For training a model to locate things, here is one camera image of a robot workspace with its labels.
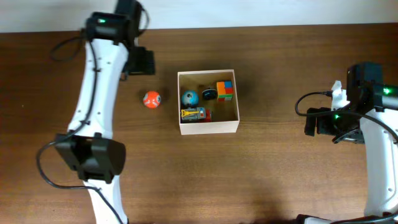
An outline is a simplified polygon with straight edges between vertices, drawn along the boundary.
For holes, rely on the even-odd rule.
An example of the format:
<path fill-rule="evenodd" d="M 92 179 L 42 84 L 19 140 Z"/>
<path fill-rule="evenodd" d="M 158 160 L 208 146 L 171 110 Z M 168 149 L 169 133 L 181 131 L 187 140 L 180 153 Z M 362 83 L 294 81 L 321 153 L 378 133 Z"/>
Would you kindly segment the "pink grey toy ball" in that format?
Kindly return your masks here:
<path fill-rule="evenodd" d="M 157 91 L 148 91 L 143 98 L 145 107 L 155 109 L 161 104 L 161 96 Z"/>

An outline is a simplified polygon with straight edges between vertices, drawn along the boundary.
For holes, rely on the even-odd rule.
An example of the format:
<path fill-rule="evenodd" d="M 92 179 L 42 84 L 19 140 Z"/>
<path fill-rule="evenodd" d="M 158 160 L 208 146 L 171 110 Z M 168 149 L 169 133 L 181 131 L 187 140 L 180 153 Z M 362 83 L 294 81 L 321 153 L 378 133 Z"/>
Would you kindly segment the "blue grey toy ball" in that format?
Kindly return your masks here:
<path fill-rule="evenodd" d="M 184 108 L 194 108 L 198 106 L 199 97 L 196 91 L 187 90 L 181 96 L 181 104 Z"/>

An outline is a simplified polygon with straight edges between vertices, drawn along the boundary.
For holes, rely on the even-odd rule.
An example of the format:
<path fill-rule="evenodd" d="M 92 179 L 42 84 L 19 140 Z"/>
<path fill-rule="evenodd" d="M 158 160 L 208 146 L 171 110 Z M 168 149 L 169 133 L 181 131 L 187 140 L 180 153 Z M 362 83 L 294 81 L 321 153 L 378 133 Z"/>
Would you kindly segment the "small black round container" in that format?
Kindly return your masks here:
<path fill-rule="evenodd" d="M 214 88 L 208 88 L 202 91 L 202 97 L 204 100 L 215 100 L 218 97 L 218 92 Z"/>

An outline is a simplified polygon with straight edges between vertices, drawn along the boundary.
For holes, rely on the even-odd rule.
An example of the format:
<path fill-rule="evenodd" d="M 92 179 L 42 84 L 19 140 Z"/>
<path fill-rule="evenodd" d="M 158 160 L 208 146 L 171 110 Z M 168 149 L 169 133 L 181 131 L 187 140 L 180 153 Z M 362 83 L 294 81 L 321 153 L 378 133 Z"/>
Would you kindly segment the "red grey toy fire truck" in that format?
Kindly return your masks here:
<path fill-rule="evenodd" d="M 182 123 L 209 123 L 212 121 L 211 111 L 204 107 L 188 108 L 180 111 Z"/>

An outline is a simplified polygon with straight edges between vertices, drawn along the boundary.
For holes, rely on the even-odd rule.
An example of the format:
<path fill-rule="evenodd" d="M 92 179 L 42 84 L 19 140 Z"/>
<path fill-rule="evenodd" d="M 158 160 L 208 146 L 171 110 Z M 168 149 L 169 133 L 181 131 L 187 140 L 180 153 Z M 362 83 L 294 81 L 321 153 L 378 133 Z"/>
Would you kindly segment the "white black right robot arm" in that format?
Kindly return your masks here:
<path fill-rule="evenodd" d="M 296 112 L 306 119 L 307 136 L 333 136 L 333 143 L 366 148 L 368 196 L 364 215 L 347 223 L 397 223 L 397 86 L 383 82 L 378 63 L 361 62 L 347 70 L 346 87 L 337 80 L 324 96 L 329 108 Z"/>

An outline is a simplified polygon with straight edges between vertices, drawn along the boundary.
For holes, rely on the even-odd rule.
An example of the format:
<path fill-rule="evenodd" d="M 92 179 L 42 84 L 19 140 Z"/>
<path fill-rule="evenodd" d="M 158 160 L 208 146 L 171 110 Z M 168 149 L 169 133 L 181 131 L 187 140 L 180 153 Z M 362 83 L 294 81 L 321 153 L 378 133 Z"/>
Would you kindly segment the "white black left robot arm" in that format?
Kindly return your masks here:
<path fill-rule="evenodd" d="M 137 46 L 143 14 L 139 1 L 118 0 L 114 12 L 94 12 L 86 20 L 78 37 L 86 48 L 78 104 L 67 133 L 53 142 L 89 192 L 97 223 L 129 221 L 120 188 L 126 147 L 113 140 L 113 112 L 121 80 L 155 73 L 154 53 Z"/>

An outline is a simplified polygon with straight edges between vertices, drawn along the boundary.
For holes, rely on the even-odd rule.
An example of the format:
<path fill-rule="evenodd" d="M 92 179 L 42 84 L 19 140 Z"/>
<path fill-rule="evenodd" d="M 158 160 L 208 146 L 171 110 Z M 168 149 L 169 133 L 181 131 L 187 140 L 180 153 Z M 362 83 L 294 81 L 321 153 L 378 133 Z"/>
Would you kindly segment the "multicoloured puzzle cube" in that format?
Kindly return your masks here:
<path fill-rule="evenodd" d="M 217 82 L 216 90 L 218 101 L 231 101 L 233 99 L 234 91 L 232 81 Z"/>

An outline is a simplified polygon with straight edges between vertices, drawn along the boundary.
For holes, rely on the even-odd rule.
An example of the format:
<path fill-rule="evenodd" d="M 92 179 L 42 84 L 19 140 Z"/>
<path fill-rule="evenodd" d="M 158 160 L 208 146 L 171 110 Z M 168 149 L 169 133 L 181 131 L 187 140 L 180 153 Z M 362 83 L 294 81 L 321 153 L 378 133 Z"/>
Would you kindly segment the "pink cardboard box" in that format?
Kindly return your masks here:
<path fill-rule="evenodd" d="M 232 83 L 233 97 L 230 101 L 204 100 L 202 91 L 209 87 L 215 87 L 217 82 L 230 81 Z M 185 91 L 193 90 L 198 93 L 200 107 L 211 112 L 210 122 L 189 121 L 181 118 L 182 96 Z M 178 124 L 182 135 L 190 134 L 219 134 L 235 133 L 238 129 L 239 104 L 238 92 L 234 70 L 204 70 L 177 73 L 178 91 Z"/>

